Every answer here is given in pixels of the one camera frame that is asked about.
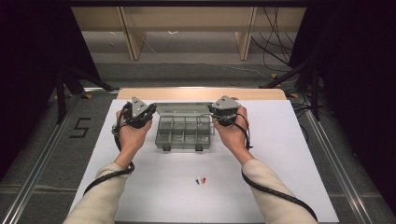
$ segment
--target white table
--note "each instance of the white table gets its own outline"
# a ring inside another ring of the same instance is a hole
[[[118,155],[110,130],[116,111],[125,103],[114,100],[109,108],[72,208],[94,180],[97,170]],[[290,102],[244,100],[239,103],[248,111],[252,154],[270,165],[297,198],[314,209],[319,222],[338,222]],[[136,168],[121,196],[117,221],[263,223],[249,186],[242,179],[239,163],[217,134],[211,138],[210,149],[202,153],[193,150],[166,153],[155,146],[158,120],[156,114],[146,143],[134,159]],[[206,182],[198,185],[196,179],[201,178]]]

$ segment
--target beige sleeve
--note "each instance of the beige sleeve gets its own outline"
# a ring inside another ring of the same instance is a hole
[[[113,162],[102,167],[96,178],[120,170],[122,169]],[[120,196],[129,176],[116,176],[91,188],[69,213],[64,223],[114,223]]]
[[[261,161],[250,160],[245,162],[242,166],[242,171],[250,180],[257,184],[295,197],[277,177],[275,172]],[[251,191],[266,224],[317,223],[311,214],[300,205],[254,188],[251,188]]]

